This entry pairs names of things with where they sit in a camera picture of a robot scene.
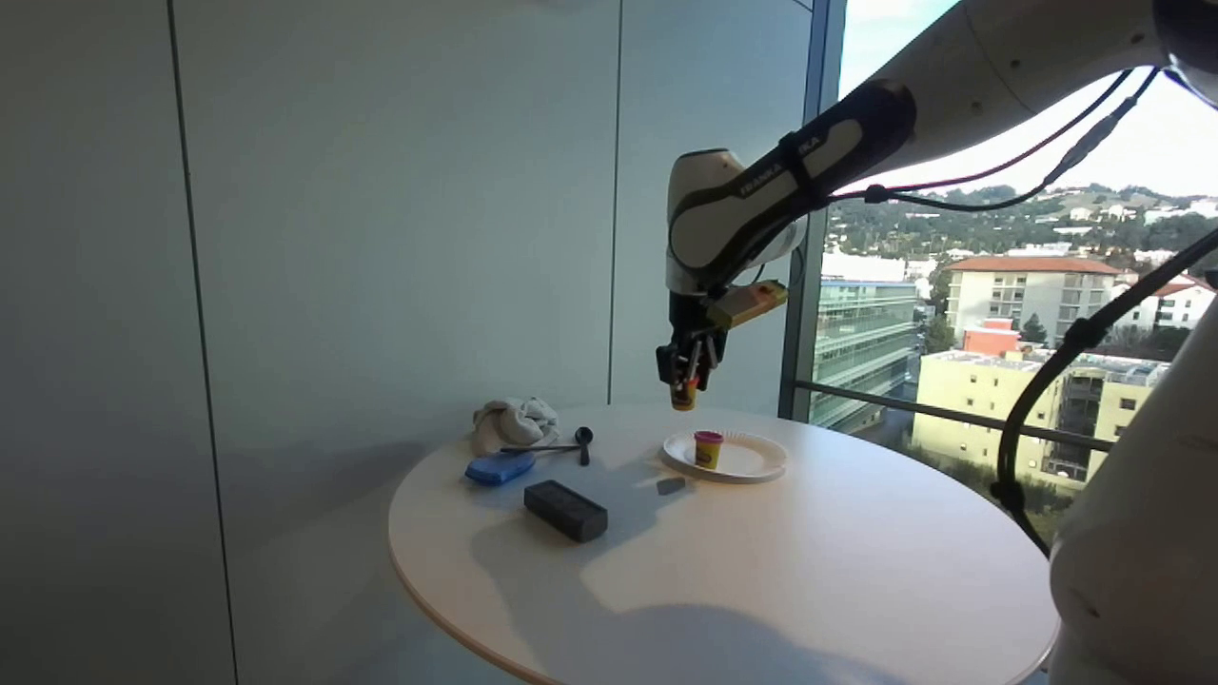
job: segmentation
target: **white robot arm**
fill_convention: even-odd
[[[1168,68],[1218,100],[1218,0],[961,0],[867,84],[744,169],[689,153],[670,177],[674,406],[717,369],[727,327],[777,303],[734,279],[801,237],[845,184],[986,142],[1083,84]],[[1218,682],[1218,309],[1178,359],[1057,530],[1054,682]]]

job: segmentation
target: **red roof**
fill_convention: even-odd
[[[977,255],[956,259],[956,274],[1121,274],[1099,259],[1065,259],[1065,255]]]

